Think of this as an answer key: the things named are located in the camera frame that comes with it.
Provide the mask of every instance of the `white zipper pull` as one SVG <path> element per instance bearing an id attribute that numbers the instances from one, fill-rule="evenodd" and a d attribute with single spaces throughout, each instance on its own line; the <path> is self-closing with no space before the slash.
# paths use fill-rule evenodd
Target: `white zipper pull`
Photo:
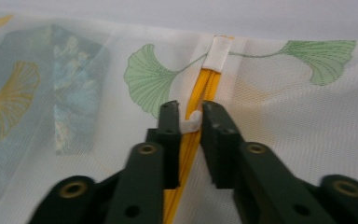
<path id="1" fill-rule="evenodd" d="M 199 110 L 193 111 L 190 118 L 180 122 L 181 133 L 194 133 L 198 131 L 202 124 L 202 113 Z"/>

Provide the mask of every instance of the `green ginkgo leaf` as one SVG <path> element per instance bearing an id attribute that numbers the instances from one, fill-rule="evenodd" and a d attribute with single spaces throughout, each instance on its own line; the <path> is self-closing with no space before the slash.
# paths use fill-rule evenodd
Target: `green ginkgo leaf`
<path id="1" fill-rule="evenodd" d="M 310 82 L 324 86 L 342 76 L 355 46 L 355 41 L 288 41 L 279 52 L 306 63 L 313 71 Z"/>
<path id="2" fill-rule="evenodd" d="M 159 107 L 168 101 L 172 82 L 180 71 L 162 66 L 154 54 L 154 45 L 144 45 L 129 58 L 124 79 L 131 99 L 144 112 L 158 117 Z"/>

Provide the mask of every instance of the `yellow strip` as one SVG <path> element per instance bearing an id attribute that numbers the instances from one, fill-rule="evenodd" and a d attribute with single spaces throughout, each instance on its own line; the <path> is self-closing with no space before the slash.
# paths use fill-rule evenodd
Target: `yellow strip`
<path id="1" fill-rule="evenodd" d="M 187 105 L 186 119 L 189 119 L 190 114 L 197 109 L 202 98 L 205 100 L 212 100 L 214 98 L 219 79 L 220 73 L 210 69 L 201 69 Z M 182 137 L 179 158 L 179 181 L 181 186 L 177 189 L 167 189 L 164 191 L 164 223 L 166 224 L 173 222 L 199 144 L 200 131 L 187 133 Z"/>

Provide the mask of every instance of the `black plastic part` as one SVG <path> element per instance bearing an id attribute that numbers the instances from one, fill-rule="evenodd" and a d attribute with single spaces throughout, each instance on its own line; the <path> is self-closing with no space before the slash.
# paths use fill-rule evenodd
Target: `black plastic part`
<path id="1" fill-rule="evenodd" d="M 257 220 L 254 223 L 336 223 L 308 188 L 290 173 L 267 146 L 243 143 L 236 163 L 242 180 L 234 191 L 243 195 L 250 190 L 253 203 L 260 211 L 259 217 L 247 219 Z M 249 197 L 235 198 L 237 206 L 248 203 L 248 200 Z M 253 210 L 240 211 L 241 217 L 251 212 Z"/>
<path id="2" fill-rule="evenodd" d="M 160 107 L 158 128 L 149 130 L 146 141 L 156 142 L 165 149 L 164 188 L 179 186 L 179 150 L 182 134 L 179 128 L 179 104 L 170 101 Z"/>
<path id="3" fill-rule="evenodd" d="M 358 181 L 344 175 L 322 180 L 318 199 L 338 223 L 358 223 Z"/>
<path id="4" fill-rule="evenodd" d="M 59 182 L 36 208 L 30 224 L 102 223 L 119 173 L 95 184 L 76 175 Z"/>
<path id="5" fill-rule="evenodd" d="M 234 186 L 234 152 L 243 142 L 240 131 L 220 104 L 202 104 L 202 133 L 200 143 L 212 180 L 218 189 Z"/>
<path id="6" fill-rule="evenodd" d="M 163 148 L 136 145 L 120 174 L 104 224 L 162 223 Z"/>

